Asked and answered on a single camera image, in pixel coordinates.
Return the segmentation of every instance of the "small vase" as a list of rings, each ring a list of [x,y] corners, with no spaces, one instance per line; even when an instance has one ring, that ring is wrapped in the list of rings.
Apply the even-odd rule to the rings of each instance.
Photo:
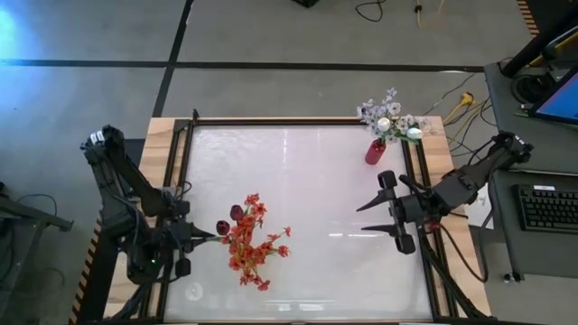
[[[368,153],[365,154],[365,162],[368,164],[376,164],[379,162],[379,158],[386,150],[386,144],[381,144],[379,139],[373,140],[369,146]]]

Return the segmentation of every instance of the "gray floor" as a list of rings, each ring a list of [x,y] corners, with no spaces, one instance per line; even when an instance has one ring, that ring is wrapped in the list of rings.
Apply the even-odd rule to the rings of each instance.
[[[353,8],[361,2],[321,0],[305,10],[289,0],[197,0],[179,60],[483,65],[515,54],[530,39],[515,0],[447,0],[437,21],[437,3],[428,2],[424,20],[429,23],[421,30],[410,2],[386,2],[381,23],[356,16]],[[183,6],[184,0],[0,0],[0,59],[167,60]],[[76,222],[68,234],[47,230],[36,256],[39,270],[61,269],[66,286],[15,313],[37,316],[42,324],[66,322],[100,204],[79,144],[105,124],[121,128],[127,138],[144,137],[163,73],[0,67],[0,180],[14,197],[51,194],[59,214]],[[203,116],[352,116],[361,101],[381,99],[391,87],[398,89],[406,113],[420,115],[468,76],[177,69],[163,116],[190,116],[194,108]],[[451,93],[432,114],[447,116],[464,91],[478,102],[485,99],[483,75]],[[491,110],[486,113],[493,121]],[[449,126],[447,135],[459,127]],[[465,143],[475,148],[495,133],[495,127],[477,119]],[[454,162],[460,165],[468,158]],[[51,210],[42,199],[29,204]],[[499,274],[508,270],[508,259],[500,243],[489,244],[489,269],[486,288],[499,318],[575,323],[575,280],[530,276],[521,284],[504,284]],[[53,275],[38,274],[31,279],[53,287]]]

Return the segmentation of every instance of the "keyboard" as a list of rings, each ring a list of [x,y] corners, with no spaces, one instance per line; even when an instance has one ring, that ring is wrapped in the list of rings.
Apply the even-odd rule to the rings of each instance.
[[[578,191],[533,185],[512,189],[522,229],[578,234]]]

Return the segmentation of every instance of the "white table surface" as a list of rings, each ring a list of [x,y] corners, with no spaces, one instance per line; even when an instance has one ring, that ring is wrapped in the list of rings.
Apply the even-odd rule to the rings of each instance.
[[[387,234],[360,230],[393,222],[388,204],[355,212],[376,196],[378,173],[406,172],[400,144],[367,165],[371,141],[361,126],[195,127],[189,221],[215,232],[231,205],[259,192],[268,212],[254,246],[290,226],[292,236],[278,245],[291,254],[267,258],[259,273],[271,285],[260,292],[239,286],[227,246],[197,247],[191,275],[169,287],[165,319],[430,320],[419,251],[400,254]],[[409,190],[400,184],[396,193]]]

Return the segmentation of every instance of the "monitor screen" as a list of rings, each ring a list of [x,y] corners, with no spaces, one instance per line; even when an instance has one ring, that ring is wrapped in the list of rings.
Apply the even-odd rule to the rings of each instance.
[[[578,121],[578,74],[568,79],[536,113]]]

